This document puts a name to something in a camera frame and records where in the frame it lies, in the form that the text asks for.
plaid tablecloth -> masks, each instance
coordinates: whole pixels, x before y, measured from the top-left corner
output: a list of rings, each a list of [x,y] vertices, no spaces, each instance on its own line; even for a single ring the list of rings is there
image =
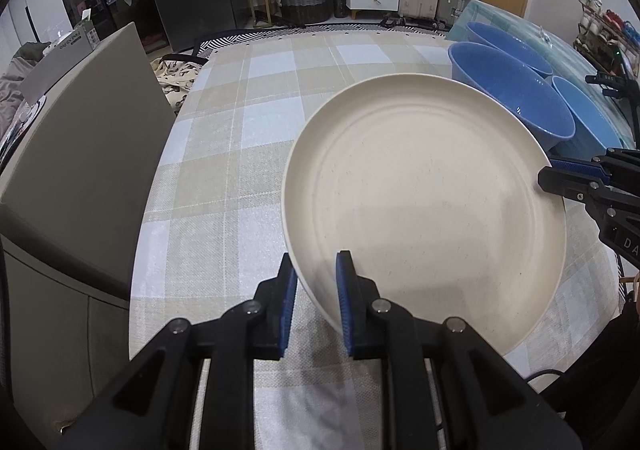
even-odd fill
[[[449,45],[419,34],[324,32],[213,53],[178,115],[146,205],[131,290],[130,355],[169,319],[216,318],[276,275],[285,250],[285,162],[319,105],[377,74],[450,77]],[[507,357],[523,375],[569,366],[616,312],[612,256],[584,207],[567,202],[566,216],[558,293]],[[378,450],[380,399],[379,364],[350,362],[341,337],[298,286],[286,357],[256,362],[257,447]],[[201,406],[202,395],[196,419]]]

plastic container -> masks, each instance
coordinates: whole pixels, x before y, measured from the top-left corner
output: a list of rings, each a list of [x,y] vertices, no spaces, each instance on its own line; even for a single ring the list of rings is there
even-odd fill
[[[493,97],[529,129],[545,151],[575,134],[559,94],[524,63],[499,49],[459,42],[449,47],[452,77]]]
[[[590,161],[607,148],[622,148],[618,133],[583,91],[570,81],[554,76],[551,84],[574,114],[575,135],[556,146],[558,154]]]
[[[502,29],[482,22],[468,22],[466,28],[469,31],[470,42],[500,49],[535,70],[543,78],[548,78],[554,73],[551,65],[542,56],[522,40]]]

shelf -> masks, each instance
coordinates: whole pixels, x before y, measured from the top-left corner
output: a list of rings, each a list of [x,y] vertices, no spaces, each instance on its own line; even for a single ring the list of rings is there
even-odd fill
[[[629,38],[627,38],[625,33],[623,33],[622,31],[618,31],[615,27],[610,25],[600,14],[596,13],[596,11],[594,11],[590,7],[582,4],[582,10],[583,10],[584,13],[588,14],[592,19],[595,18],[598,21],[598,23],[602,24],[602,26],[604,28],[606,28],[609,33],[614,35],[617,38],[618,41],[622,41],[622,43],[625,45],[626,49],[631,49],[636,54],[636,56],[640,55],[640,48],[638,48],[638,46],[636,46],[636,44],[633,41],[631,41]],[[587,29],[585,26],[583,26],[582,24],[579,24],[579,23],[578,23],[578,27],[580,27],[582,29]]]
[[[587,51],[582,49],[580,46],[577,46],[574,42],[574,49],[580,53],[580,55],[587,60],[593,67],[597,68],[600,72],[609,72],[608,68],[602,66],[602,64],[597,61],[593,56],[591,56]]]

floor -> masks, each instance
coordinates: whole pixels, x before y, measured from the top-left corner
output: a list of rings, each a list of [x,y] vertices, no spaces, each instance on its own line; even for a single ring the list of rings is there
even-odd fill
[[[146,58],[152,62],[156,58],[162,58],[165,54],[171,54],[174,50],[170,46],[163,47],[162,49],[158,49],[158,51],[150,52]],[[191,54],[193,49],[189,49],[188,51],[183,51],[180,54]]]
[[[332,16],[328,20],[324,22],[318,22],[321,24],[344,24],[344,23],[359,23],[359,24],[377,24],[382,20],[382,13],[379,11],[362,11],[358,14],[358,17],[355,20],[352,20],[351,17],[347,16],[346,18],[336,18]],[[254,22],[253,20],[249,20],[247,24],[244,26],[245,29],[253,29]]]

cloth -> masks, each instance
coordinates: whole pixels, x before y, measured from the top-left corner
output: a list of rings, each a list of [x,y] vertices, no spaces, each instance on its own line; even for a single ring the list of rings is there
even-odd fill
[[[160,83],[169,105],[177,114],[180,112],[198,73],[202,70],[202,66],[189,62],[164,61],[162,58],[157,58],[151,62],[151,68],[158,78],[158,83]]]
[[[640,389],[632,392],[640,386],[638,378],[640,329],[633,293],[629,293],[622,314],[609,322],[589,349],[543,390],[542,396],[556,412],[566,413],[564,420],[580,436],[585,450],[598,446],[630,450],[638,448],[639,415],[637,400],[625,403],[630,394],[638,396]],[[612,434],[607,434],[618,416],[628,416],[626,423],[621,423],[630,435],[626,442],[614,442]]]
[[[213,52],[172,128],[146,204],[131,288],[130,356],[170,319],[217,318],[276,275],[286,250],[280,188],[287,155],[328,97],[380,74],[450,78],[450,43],[419,33],[319,32]],[[523,376],[564,370],[617,311],[614,257],[584,207],[567,202],[566,209],[558,292],[507,356]],[[381,447],[380,363],[348,360],[342,336],[300,285],[289,348],[279,362],[255,363],[254,398],[258,449]],[[194,434],[192,448],[197,441]]]
[[[491,24],[503,29],[535,49],[553,67],[554,74],[571,81],[591,98],[605,119],[618,132],[625,148],[636,148],[631,127],[614,100],[603,96],[602,88],[599,85],[584,81],[585,76],[596,73],[596,68],[576,52],[571,45],[563,42],[549,31],[543,30],[540,26],[479,0],[469,2],[447,35],[447,39],[457,42],[466,40],[468,35],[466,24],[471,21]]]
[[[42,59],[42,51],[48,45],[49,42],[25,43],[14,54],[6,72],[0,76],[0,138],[9,130],[18,107],[24,102],[20,82]]]

